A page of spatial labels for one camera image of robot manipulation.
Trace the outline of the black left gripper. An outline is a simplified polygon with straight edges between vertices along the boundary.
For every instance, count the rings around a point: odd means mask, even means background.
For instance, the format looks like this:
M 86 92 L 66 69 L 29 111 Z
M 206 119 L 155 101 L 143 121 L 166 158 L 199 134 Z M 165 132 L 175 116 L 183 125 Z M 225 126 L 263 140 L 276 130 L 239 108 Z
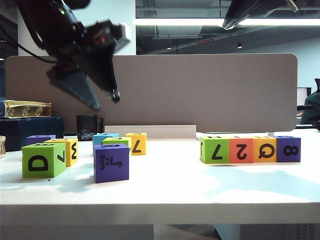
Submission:
M 87 75 L 114 103 L 119 102 L 113 66 L 116 48 L 110 29 L 88 29 L 79 41 L 59 51 L 57 63 L 47 72 L 49 83 L 98 111 L 100 103 Z

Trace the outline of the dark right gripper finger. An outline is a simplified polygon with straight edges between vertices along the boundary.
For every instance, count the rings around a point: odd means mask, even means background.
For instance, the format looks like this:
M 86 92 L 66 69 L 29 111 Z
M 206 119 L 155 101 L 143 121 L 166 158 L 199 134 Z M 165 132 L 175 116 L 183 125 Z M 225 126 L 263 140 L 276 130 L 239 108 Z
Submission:
M 263 5 L 262 14 L 265 14 L 268 11 L 275 10 L 279 7 L 284 7 L 284 6 L 288 6 L 294 12 L 297 12 L 298 10 L 300 10 L 299 0 L 261 0 L 261 1 L 265 1 L 265 4 Z
M 233 0 L 225 15 L 222 28 L 232 29 L 241 21 L 262 14 L 264 4 L 264 0 Z

